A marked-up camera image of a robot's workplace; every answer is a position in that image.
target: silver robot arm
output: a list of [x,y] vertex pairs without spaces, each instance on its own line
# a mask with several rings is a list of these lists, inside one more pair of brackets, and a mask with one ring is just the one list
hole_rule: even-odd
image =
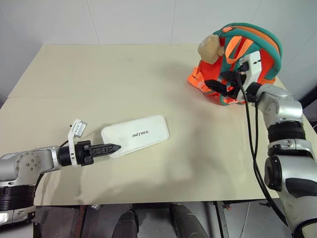
[[6,154],[0,158],[0,226],[32,220],[39,174],[60,170],[58,146]]
[[121,148],[113,144],[91,145],[90,141],[74,144],[73,137],[80,137],[86,125],[75,120],[68,134],[69,146],[49,146],[0,157],[0,227],[34,218],[33,202],[39,175],[64,166],[90,165],[94,157],[109,155]]
[[250,95],[268,129],[265,184],[277,191],[293,235],[316,237],[317,162],[305,138],[302,106],[287,90],[270,84],[252,83]]

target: white rectangular box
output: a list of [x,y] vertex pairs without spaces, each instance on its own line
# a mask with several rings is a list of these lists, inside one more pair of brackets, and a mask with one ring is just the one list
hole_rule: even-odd
[[106,126],[102,129],[101,136],[104,144],[121,146],[121,149],[110,155],[114,158],[169,138],[166,122],[162,115]]

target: wall tile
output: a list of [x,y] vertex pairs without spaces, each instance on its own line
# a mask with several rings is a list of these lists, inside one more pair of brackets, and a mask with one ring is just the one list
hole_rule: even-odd
[[260,0],[176,0],[172,43],[200,43],[231,22],[250,22]]
[[37,53],[32,47],[19,35],[0,7],[0,102],[6,100]]
[[317,85],[317,37],[314,34],[300,52],[280,72],[285,87],[301,99]]
[[0,0],[21,34],[46,44],[97,44],[85,0]]
[[88,0],[101,44],[169,44],[173,0]]
[[316,32],[316,15],[316,0],[264,0],[252,23],[280,39],[284,67]]

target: beige tabletop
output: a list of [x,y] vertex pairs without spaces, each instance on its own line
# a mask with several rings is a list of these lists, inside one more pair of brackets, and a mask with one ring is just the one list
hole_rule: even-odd
[[[0,155],[59,145],[69,125],[88,123],[81,140],[102,143],[103,127],[163,115],[170,138],[85,167],[46,174],[36,205],[263,198],[256,182],[244,106],[219,106],[186,82],[197,45],[44,45],[0,110]],[[251,108],[254,124],[254,109]],[[264,175],[267,130],[259,116]],[[317,136],[305,119],[315,153]]]

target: cable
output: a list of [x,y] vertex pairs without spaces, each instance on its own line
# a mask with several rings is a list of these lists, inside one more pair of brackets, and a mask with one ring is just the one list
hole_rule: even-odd
[[250,112],[249,112],[249,103],[248,103],[248,98],[247,98],[247,94],[242,86],[241,83],[241,79],[240,79],[240,73],[237,72],[237,82],[238,85],[242,91],[244,100],[245,100],[245,104],[246,104],[246,114],[247,114],[247,122],[248,122],[248,132],[249,132],[249,143],[250,143],[250,149],[251,149],[251,154],[252,154],[252,158],[253,158],[253,169],[254,169],[254,173],[256,176],[256,179],[259,183],[259,186],[265,196],[265,198],[267,199],[269,205],[272,207],[272,209],[274,210],[274,212],[277,214],[277,216],[280,218],[280,220],[286,225],[286,218],[285,215],[281,212],[281,210],[277,207],[276,203],[273,201],[271,195],[269,194],[265,183],[262,179],[258,164],[257,164],[257,152],[258,152],[258,141],[259,141],[259,123],[258,123],[258,104],[256,103],[256,147],[255,150],[253,150],[253,144],[252,144],[252,132],[251,132],[251,122],[250,122]]
[[[62,143],[62,144],[60,145],[60,147],[63,147],[63,146],[66,145],[67,143],[68,143],[68,140],[66,140],[64,143]],[[38,180],[36,181],[34,194],[35,194],[36,189],[38,188],[38,186],[39,186],[39,184],[40,184],[40,181],[41,181],[43,175],[44,175],[44,174],[40,174],[39,177],[38,177]]]
[[243,236],[244,236],[244,230],[245,230],[245,227],[246,227],[246,224],[247,224],[249,209],[250,209],[250,202],[249,202],[249,204],[248,204],[248,210],[247,210],[246,218],[245,218],[245,220],[244,220],[244,224],[243,224],[242,231],[241,231],[241,233],[240,233],[239,238],[243,238]]
[[61,145],[60,145],[60,147],[63,147],[64,145],[66,145],[68,143],[68,140],[66,140],[64,143],[62,143]]

